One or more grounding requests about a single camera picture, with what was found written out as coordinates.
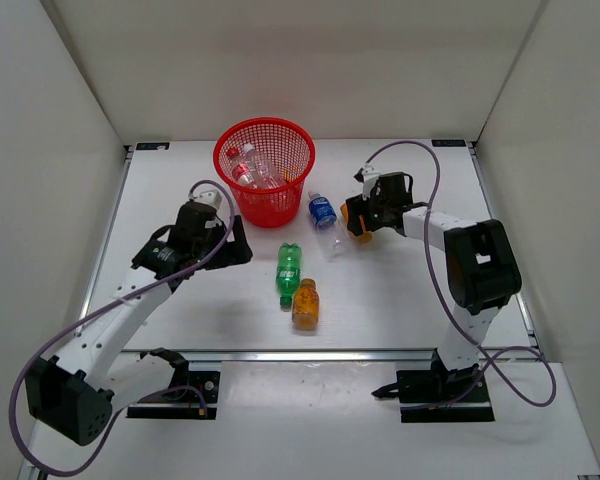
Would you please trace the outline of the green plastic bottle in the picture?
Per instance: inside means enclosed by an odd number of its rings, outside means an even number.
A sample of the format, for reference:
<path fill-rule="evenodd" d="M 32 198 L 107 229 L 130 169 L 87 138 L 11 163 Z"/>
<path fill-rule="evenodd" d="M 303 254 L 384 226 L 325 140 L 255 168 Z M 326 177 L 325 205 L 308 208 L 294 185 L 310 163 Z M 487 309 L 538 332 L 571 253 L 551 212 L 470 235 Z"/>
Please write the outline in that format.
<path fill-rule="evenodd" d="M 292 306 L 293 296 L 300 285 L 301 247 L 283 243 L 277 255 L 276 287 L 280 307 L 288 310 Z"/>

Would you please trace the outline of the red label clear bottle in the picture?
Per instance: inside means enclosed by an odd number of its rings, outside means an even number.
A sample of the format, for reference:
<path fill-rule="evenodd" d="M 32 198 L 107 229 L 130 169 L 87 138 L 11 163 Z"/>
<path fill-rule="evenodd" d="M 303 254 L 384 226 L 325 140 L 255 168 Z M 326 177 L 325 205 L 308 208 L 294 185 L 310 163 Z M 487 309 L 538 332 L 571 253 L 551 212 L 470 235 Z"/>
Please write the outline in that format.
<path fill-rule="evenodd" d="M 244 154 L 236 147 L 231 147 L 227 150 L 227 157 L 230 161 L 231 176 L 237 184 L 251 189 L 259 187 L 255 167 Z"/>

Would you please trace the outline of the clear bottle white cap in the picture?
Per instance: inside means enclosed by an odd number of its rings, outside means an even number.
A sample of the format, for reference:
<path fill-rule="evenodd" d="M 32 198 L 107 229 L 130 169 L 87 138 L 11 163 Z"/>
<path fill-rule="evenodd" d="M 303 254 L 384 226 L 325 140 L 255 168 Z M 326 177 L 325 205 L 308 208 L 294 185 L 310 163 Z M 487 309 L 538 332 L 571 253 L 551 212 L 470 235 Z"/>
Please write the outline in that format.
<path fill-rule="evenodd" d="M 242 153 L 247 164 L 253 168 L 256 184 L 261 189 L 276 189 L 286 185 L 273 161 L 261 153 L 251 143 L 242 147 Z"/>

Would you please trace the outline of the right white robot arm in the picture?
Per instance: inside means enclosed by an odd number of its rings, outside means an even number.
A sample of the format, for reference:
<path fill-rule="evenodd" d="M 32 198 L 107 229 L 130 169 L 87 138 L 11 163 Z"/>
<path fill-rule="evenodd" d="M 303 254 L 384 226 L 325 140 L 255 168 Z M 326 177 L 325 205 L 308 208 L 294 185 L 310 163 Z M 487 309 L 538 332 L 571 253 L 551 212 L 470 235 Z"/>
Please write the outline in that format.
<path fill-rule="evenodd" d="M 355 175 L 362 193 L 346 200 L 350 235 L 362 238 L 390 228 L 445 254 L 454 301 L 452 326 L 434 352 L 429 387 L 440 399 L 457 396 L 478 372 L 479 347 L 495 317 L 521 289 L 521 275 L 503 224 L 473 222 L 430 211 L 413 200 L 413 177 L 363 167 Z"/>

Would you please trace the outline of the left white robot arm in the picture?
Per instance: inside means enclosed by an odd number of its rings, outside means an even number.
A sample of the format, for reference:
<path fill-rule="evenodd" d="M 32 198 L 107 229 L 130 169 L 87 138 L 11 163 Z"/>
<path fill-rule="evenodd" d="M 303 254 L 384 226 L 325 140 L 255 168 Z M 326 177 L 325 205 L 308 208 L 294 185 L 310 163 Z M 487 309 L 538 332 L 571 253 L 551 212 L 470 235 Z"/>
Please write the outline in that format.
<path fill-rule="evenodd" d="M 117 305 L 89 322 L 48 359 L 37 358 L 24 377 L 30 414 L 80 446 L 92 443 L 112 415 L 160 392 L 168 400 L 190 386 L 184 357 L 166 348 L 141 354 L 114 370 L 116 358 L 149 316 L 189 279 L 194 267 L 215 270 L 252 258 L 242 220 L 226 226 L 215 189 L 191 197 L 172 225 L 156 230 L 134 256 L 115 291 Z"/>

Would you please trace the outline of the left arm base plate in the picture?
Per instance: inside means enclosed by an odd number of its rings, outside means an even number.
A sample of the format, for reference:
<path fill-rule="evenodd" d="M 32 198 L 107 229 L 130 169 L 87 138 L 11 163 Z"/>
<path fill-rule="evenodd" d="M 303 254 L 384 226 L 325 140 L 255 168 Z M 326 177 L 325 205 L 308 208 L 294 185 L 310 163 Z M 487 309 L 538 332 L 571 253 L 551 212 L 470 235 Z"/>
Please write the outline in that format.
<path fill-rule="evenodd" d="M 218 412 L 221 370 L 219 365 L 198 366 L 173 351 L 141 351 L 146 356 L 169 360 L 175 370 L 166 393 L 154 393 L 126 409 L 128 419 L 215 420 Z"/>

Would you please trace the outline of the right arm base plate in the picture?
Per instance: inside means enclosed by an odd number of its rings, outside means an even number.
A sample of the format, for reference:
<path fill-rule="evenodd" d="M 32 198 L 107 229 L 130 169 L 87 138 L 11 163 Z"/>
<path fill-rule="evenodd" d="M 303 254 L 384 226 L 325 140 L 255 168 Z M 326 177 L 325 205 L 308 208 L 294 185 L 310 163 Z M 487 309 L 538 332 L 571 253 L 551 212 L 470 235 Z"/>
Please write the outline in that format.
<path fill-rule="evenodd" d="M 489 423 L 495 421 L 485 380 L 471 378 L 442 386 L 431 370 L 398 370 L 393 383 L 371 395 L 398 399 L 403 424 Z"/>

